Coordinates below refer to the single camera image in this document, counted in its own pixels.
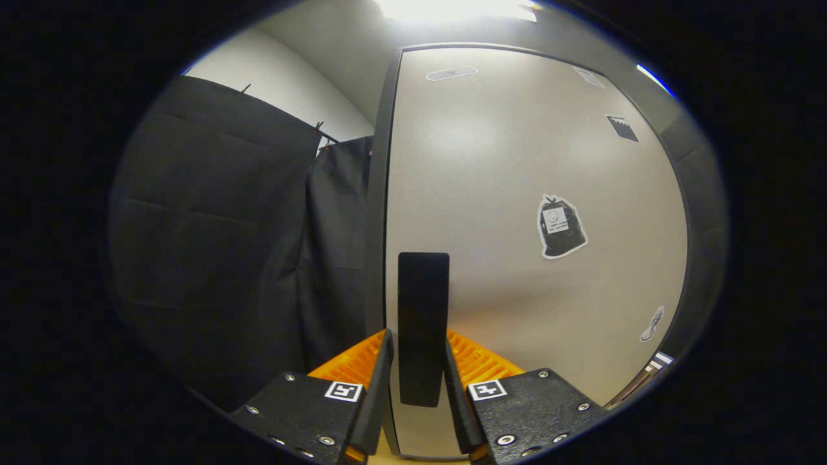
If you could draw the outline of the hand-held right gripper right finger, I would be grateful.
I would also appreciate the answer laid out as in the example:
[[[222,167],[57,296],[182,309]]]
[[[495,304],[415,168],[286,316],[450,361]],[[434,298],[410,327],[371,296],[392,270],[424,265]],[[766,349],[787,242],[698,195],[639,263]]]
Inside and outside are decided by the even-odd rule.
[[[523,370],[453,331],[444,377],[457,442],[472,464],[537,462],[608,416],[552,369]]]

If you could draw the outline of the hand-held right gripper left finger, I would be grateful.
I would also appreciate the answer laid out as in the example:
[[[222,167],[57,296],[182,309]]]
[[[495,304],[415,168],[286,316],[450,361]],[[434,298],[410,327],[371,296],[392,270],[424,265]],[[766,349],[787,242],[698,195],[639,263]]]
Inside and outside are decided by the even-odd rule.
[[[279,374],[229,417],[298,464],[366,464],[380,442],[392,361],[383,329],[308,374]]]

